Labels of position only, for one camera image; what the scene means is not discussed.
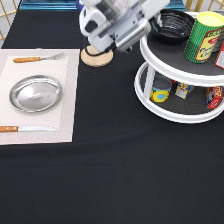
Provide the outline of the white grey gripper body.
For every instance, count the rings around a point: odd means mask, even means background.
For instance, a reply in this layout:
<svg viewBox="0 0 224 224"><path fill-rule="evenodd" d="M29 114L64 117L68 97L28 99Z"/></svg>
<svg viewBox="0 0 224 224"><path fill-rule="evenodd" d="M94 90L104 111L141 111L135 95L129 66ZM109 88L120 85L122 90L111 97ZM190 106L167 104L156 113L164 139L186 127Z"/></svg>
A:
<svg viewBox="0 0 224 224"><path fill-rule="evenodd" d="M127 51L151 31L149 20L170 0L82 0L81 33L98 51Z"/></svg>

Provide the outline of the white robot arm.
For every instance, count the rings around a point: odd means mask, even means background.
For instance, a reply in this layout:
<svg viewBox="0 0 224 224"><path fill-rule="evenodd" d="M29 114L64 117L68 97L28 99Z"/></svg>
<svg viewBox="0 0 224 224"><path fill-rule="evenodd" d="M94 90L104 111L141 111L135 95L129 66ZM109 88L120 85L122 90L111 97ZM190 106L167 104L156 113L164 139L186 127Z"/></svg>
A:
<svg viewBox="0 0 224 224"><path fill-rule="evenodd" d="M170 0L82 0L81 33L98 51L127 51L151 31L156 18Z"/></svg>

